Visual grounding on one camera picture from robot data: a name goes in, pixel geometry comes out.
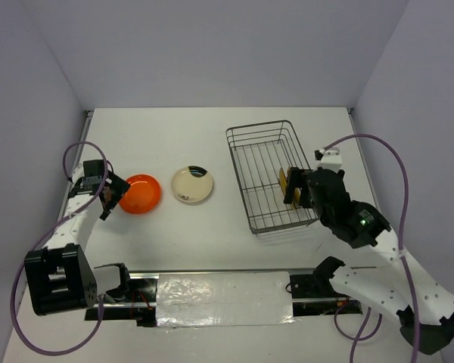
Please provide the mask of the orange plate front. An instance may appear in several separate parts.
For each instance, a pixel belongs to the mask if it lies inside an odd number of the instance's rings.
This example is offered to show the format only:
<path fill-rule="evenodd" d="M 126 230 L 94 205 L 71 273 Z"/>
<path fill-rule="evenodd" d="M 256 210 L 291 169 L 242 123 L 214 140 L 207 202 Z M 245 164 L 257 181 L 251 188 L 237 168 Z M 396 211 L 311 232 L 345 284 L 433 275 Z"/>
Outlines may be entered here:
<path fill-rule="evenodd" d="M 137 174 L 128 177 L 126 182 L 129 190 L 119 202 L 124 212 L 133 215 L 149 213 L 160 202 L 162 189 L 155 177 Z"/>

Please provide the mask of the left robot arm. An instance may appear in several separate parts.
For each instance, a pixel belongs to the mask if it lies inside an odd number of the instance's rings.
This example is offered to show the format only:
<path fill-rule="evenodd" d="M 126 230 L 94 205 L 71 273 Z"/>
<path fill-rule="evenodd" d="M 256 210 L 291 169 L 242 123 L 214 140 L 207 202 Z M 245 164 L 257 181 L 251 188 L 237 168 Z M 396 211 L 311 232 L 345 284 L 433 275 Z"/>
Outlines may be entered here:
<path fill-rule="evenodd" d="M 30 299 L 36 315 L 50 315 L 96 304 L 98 283 L 85 249 L 95 224 L 106 220 L 129 190 L 129 184 L 103 160 L 87 160 L 72 175 L 66 221 L 24 260 Z"/>

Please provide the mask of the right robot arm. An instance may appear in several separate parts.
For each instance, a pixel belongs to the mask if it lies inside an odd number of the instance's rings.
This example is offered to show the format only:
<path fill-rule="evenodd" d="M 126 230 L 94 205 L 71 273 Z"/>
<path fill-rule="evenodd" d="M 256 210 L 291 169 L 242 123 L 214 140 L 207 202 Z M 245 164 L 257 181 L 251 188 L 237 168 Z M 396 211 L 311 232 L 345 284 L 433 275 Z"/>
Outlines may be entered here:
<path fill-rule="evenodd" d="M 437 283 L 409 253 L 399 249 L 390 223 L 370 203 L 351 199 L 344 171 L 292 167 L 284 202 L 299 194 L 299 205 L 311 208 L 321 224 L 348 244 L 357 256 L 372 258 L 375 275 L 359 275 L 336 257 L 325 258 L 313 271 L 316 291 L 351 296 L 399 323 L 407 343 L 433 355 L 454 338 L 454 295 Z"/>

